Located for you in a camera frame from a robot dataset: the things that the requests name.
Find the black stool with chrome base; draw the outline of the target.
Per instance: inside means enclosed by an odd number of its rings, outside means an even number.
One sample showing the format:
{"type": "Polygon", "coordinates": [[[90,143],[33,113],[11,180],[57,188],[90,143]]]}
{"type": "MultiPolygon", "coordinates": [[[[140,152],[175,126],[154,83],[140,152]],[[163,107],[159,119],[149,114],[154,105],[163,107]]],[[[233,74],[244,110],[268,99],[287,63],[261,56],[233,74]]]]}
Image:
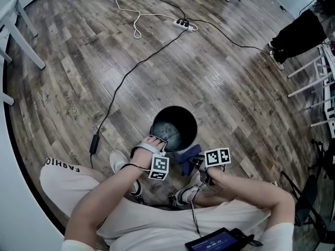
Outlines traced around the black stool with chrome base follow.
{"type": "Polygon", "coordinates": [[[182,211],[183,210],[181,207],[177,206],[174,194],[170,193],[168,198],[169,198],[169,203],[170,204],[148,205],[147,203],[145,203],[142,195],[134,197],[134,199],[137,203],[143,204],[143,205],[146,205],[146,206],[150,206],[150,207],[153,207],[153,208],[157,208],[157,209],[161,209],[161,210],[165,210],[165,211],[182,211]]]}

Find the white table frame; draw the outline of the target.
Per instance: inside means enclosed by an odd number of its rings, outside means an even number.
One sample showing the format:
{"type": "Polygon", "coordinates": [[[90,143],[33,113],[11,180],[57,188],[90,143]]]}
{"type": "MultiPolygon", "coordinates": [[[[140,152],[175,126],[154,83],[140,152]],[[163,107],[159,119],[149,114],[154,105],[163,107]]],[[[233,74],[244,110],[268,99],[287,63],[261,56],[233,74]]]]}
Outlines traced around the white table frame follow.
{"type": "Polygon", "coordinates": [[[313,58],[311,61],[288,75],[288,78],[292,78],[311,66],[314,70],[315,78],[306,86],[287,96],[291,98],[311,88],[314,89],[311,91],[312,94],[319,90],[322,91],[322,100],[308,106],[306,109],[309,110],[320,106],[325,115],[325,120],[313,123],[310,127],[312,128],[326,124],[330,130],[331,137],[335,138],[335,55],[328,43],[322,43],[317,49],[319,54],[316,58],[313,58]]]}

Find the person's left hand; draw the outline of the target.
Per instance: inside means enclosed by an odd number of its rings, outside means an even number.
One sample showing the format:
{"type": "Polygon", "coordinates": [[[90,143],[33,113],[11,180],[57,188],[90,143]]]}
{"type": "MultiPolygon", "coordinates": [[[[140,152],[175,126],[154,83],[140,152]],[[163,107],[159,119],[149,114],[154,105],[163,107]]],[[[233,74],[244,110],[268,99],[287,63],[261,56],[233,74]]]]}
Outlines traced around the person's left hand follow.
{"type": "MultiPolygon", "coordinates": [[[[156,137],[152,137],[152,136],[147,136],[146,138],[144,138],[142,140],[142,143],[146,143],[152,147],[154,147],[156,150],[161,151],[165,145],[165,143],[163,141],[161,141],[160,139],[156,138],[156,137]]],[[[133,157],[131,159],[131,163],[134,163],[142,168],[145,169],[150,169],[151,168],[151,162],[152,162],[152,155],[153,153],[138,147],[136,148],[133,157]]]]}

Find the person's right forearm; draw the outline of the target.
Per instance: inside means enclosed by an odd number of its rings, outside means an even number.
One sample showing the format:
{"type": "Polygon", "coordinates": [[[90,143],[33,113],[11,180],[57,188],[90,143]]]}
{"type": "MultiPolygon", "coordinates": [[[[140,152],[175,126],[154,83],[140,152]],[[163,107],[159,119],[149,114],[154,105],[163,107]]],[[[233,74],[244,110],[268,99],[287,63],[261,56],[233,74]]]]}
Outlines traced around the person's right forearm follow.
{"type": "Polygon", "coordinates": [[[295,201],[282,188],[265,181],[229,175],[218,167],[208,168],[207,173],[215,184],[262,209],[271,210],[268,228],[282,223],[294,223],[295,201]]]}

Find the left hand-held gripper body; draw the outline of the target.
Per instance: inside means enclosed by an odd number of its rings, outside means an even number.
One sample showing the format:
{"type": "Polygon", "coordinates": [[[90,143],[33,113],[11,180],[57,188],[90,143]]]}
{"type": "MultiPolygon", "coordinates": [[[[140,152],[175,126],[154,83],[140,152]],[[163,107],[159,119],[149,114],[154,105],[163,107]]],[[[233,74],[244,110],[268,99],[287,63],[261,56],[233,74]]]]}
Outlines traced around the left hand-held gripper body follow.
{"type": "Polygon", "coordinates": [[[139,169],[141,169],[142,171],[148,173],[148,178],[149,179],[155,179],[155,180],[165,180],[168,173],[169,173],[169,164],[170,164],[170,160],[168,157],[166,157],[166,151],[165,151],[165,147],[167,146],[167,141],[160,138],[160,137],[156,137],[152,134],[149,134],[148,137],[154,138],[155,140],[160,140],[161,143],[164,143],[163,147],[158,150],[155,146],[151,146],[150,144],[148,144],[147,142],[139,142],[137,145],[135,145],[133,147],[133,149],[131,150],[130,153],[130,159],[131,162],[129,163],[130,165],[133,165],[135,167],[138,167],[139,169]],[[142,166],[139,166],[137,164],[134,164],[132,162],[134,154],[136,152],[137,149],[144,149],[147,152],[150,152],[151,156],[151,165],[149,168],[145,168],[142,166]]]}

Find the dark blue cloth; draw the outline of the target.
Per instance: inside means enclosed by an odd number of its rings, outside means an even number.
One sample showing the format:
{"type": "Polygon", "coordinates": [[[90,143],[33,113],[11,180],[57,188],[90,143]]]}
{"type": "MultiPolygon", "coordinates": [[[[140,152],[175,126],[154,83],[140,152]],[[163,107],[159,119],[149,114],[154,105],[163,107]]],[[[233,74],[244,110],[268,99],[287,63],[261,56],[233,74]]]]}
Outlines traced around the dark blue cloth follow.
{"type": "Polygon", "coordinates": [[[175,161],[178,164],[182,165],[182,173],[181,173],[182,176],[190,176],[194,168],[199,169],[200,166],[195,166],[189,163],[188,159],[193,156],[203,155],[201,154],[201,152],[202,152],[201,146],[199,144],[196,144],[193,147],[191,147],[189,150],[185,151],[182,154],[178,154],[175,157],[175,161]]]}

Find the person's right white shoe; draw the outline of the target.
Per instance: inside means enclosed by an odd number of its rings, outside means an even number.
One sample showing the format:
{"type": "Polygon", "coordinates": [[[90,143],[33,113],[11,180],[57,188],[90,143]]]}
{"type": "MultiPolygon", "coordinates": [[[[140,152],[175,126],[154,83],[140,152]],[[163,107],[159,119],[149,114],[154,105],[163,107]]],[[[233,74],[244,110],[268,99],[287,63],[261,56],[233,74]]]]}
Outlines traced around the person's right white shoe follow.
{"type": "Polygon", "coordinates": [[[185,188],[190,188],[189,196],[195,194],[196,191],[202,191],[205,188],[205,184],[200,180],[200,172],[196,172],[191,178],[188,185],[185,188]]]}

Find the person's left forearm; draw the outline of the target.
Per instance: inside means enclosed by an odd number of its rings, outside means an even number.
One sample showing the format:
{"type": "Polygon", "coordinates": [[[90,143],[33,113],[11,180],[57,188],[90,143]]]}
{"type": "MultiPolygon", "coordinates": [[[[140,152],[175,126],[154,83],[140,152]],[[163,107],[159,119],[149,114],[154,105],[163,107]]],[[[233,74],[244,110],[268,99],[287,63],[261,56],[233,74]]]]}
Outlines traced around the person's left forearm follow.
{"type": "Polygon", "coordinates": [[[92,248],[96,247],[97,227],[117,207],[133,183],[149,169],[151,162],[132,160],[118,173],[86,194],[74,208],[65,230],[65,240],[74,240],[92,248]]]}

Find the black power adapter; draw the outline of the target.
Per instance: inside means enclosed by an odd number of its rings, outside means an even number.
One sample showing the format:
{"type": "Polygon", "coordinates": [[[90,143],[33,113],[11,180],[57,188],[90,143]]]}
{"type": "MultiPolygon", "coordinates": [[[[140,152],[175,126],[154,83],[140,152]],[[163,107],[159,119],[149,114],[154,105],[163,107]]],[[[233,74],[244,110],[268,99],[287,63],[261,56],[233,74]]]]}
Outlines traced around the black power adapter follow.
{"type": "Polygon", "coordinates": [[[100,140],[100,136],[98,134],[93,135],[91,146],[90,146],[90,154],[96,153],[99,140],[100,140]]]}

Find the black round bucket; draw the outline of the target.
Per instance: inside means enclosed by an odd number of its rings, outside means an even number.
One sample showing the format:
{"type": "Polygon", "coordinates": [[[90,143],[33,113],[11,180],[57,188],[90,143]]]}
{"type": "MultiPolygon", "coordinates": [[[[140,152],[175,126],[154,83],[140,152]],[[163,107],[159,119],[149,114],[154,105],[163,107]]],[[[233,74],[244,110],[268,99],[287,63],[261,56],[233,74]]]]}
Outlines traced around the black round bucket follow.
{"type": "Polygon", "coordinates": [[[197,122],[190,111],[181,106],[168,106],[154,118],[150,134],[166,142],[166,152],[189,148],[197,137],[197,122]]]}

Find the black stand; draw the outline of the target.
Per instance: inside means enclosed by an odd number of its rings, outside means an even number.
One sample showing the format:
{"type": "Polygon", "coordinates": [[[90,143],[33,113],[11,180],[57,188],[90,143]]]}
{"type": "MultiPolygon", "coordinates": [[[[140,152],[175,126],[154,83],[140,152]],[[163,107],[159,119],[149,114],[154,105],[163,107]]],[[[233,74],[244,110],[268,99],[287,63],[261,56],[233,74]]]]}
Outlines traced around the black stand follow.
{"type": "Polygon", "coordinates": [[[329,147],[326,151],[323,148],[322,142],[317,142],[316,140],[312,139],[311,143],[314,144],[317,148],[318,159],[312,166],[308,167],[308,169],[312,170],[317,167],[317,175],[319,175],[321,169],[323,168],[327,177],[330,180],[335,180],[335,138],[331,139],[329,147]]]}

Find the person's right leg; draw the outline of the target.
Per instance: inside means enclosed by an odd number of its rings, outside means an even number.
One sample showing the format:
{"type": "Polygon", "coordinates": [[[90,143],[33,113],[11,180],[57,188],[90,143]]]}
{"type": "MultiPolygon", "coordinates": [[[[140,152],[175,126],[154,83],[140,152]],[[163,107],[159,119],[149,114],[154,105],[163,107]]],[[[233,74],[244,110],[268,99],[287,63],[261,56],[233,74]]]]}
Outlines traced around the person's right leg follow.
{"type": "Polygon", "coordinates": [[[194,204],[200,207],[214,207],[237,197],[233,192],[223,190],[217,193],[201,191],[194,198],[194,204]]]}

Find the person's white shirt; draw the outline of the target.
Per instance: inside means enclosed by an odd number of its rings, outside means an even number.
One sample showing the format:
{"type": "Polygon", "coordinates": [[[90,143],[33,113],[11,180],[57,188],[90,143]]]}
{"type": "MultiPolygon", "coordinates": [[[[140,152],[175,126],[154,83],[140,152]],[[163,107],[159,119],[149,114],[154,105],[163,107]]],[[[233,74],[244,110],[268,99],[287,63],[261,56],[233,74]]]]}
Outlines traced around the person's white shirt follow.
{"type": "Polygon", "coordinates": [[[221,228],[260,236],[253,251],[292,251],[294,226],[275,225],[264,232],[270,211],[233,200],[215,207],[165,211],[122,199],[97,230],[109,251],[187,251],[185,243],[221,228]]]}

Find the black folding chair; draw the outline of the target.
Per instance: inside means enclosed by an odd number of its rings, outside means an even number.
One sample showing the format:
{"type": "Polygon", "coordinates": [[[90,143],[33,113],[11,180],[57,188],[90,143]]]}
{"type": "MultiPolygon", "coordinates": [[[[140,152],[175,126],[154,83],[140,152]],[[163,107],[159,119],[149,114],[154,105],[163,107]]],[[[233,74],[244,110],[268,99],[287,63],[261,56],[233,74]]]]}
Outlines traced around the black folding chair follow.
{"type": "Polygon", "coordinates": [[[297,227],[312,225],[316,230],[321,243],[335,244],[335,231],[327,229],[324,220],[314,208],[314,203],[318,196],[316,176],[310,175],[307,178],[303,190],[300,191],[284,171],[281,171],[281,175],[289,182],[293,196],[297,200],[295,205],[295,225],[297,227]]]}

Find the black screen device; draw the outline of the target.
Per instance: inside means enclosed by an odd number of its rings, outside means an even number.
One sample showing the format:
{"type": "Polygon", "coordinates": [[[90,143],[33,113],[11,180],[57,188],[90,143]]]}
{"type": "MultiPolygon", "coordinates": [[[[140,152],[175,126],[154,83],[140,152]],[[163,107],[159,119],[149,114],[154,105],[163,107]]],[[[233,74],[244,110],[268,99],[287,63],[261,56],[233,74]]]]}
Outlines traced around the black screen device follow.
{"type": "Polygon", "coordinates": [[[239,229],[221,228],[194,241],[185,243],[188,251],[241,251],[247,245],[261,247],[254,235],[245,235],[239,229]]]}

